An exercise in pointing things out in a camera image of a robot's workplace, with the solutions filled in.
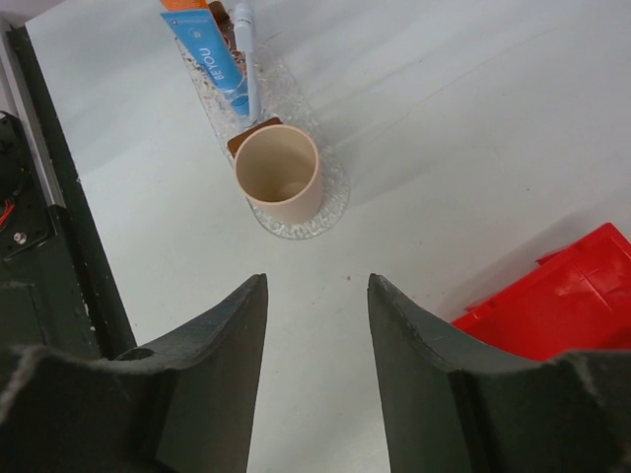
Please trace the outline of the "beige cup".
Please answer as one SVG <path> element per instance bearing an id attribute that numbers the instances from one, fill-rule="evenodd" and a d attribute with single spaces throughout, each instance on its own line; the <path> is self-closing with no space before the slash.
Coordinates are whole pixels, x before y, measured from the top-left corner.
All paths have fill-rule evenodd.
<path id="1" fill-rule="evenodd" d="M 320 209 L 320 153 L 297 127 L 274 124 L 252 132 L 236 152 L 234 170 L 249 203 L 275 221 L 302 224 Z"/>

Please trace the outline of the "red plastic organizer bin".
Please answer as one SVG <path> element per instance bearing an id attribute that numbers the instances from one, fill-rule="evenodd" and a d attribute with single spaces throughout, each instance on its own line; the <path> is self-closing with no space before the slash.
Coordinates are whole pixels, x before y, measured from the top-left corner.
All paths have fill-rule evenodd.
<path id="1" fill-rule="evenodd" d="M 630 348 L 630 241 L 606 223 L 453 326 L 505 352 L 547 361 L 571 350 Z"/>

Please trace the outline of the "blue toothpaste tube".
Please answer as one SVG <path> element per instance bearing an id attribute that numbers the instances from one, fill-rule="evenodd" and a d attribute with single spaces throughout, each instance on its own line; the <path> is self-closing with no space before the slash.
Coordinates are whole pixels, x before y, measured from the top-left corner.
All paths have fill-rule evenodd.
<path id="1" fill-rule="evenodd" d="M 207 8 L 165 12 L 161 16 L 233 111 L 239 116 L 249 116 L 245 74 L 211 11 Z"/>

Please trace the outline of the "orange toothpaste tube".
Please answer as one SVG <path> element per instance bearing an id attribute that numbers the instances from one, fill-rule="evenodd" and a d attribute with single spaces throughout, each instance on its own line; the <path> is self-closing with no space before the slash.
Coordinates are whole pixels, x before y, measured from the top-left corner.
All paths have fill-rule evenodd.
<path id="1" fill-rule="evenodd" d="M 168 12 L 181 12 L 188 10 L 202 10 L 208 8 L 206 0 L 161 0 Z"/>

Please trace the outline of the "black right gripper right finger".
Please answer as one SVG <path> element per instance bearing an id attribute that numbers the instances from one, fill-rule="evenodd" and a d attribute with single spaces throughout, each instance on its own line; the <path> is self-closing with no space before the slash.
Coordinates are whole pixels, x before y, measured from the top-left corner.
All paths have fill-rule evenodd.
<path id="1" fill-rule="evenodd" d="M 531 361 L 372 275 L 368 316 L 394 472 L 626 472 L 630 355 Z"/>

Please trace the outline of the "clear acrylic toothbrush stand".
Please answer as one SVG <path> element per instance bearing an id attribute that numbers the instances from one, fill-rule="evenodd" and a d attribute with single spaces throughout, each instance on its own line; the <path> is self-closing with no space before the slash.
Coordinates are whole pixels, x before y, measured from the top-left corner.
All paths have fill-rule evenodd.
<path id="1" fill-rule="evenodd" d="M 263 110 L 255 62 L 254 17 L 248 4 L 165 1 L 161 14 L 180 49 L 202 106 L 229 160 L 245 139 L 281 119 Z"/>

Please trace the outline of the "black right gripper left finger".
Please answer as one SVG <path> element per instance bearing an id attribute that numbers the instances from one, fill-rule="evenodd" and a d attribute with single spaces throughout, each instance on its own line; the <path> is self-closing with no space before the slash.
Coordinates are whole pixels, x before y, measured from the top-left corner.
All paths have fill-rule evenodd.
<path id="1" fill-rule="evenodd" d="M 267 278 L 256 274 L 114 360 L 4 349 L 2 470 L 246 471 L 267 311 Z"/>

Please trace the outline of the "white toothbrush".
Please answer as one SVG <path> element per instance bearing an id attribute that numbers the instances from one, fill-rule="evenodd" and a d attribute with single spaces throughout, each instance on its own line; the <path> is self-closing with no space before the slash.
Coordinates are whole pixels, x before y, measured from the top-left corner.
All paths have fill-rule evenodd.
<path id="1" fill-rule="evenodd" d="M 261 103 L 255 67 L 255 22 L 254 13 L 247 2 L 238 3 L 234 10 L 234 33 L 236 47 L 245 59 L 249 118 L 256 122 L 261 115 Z"/>

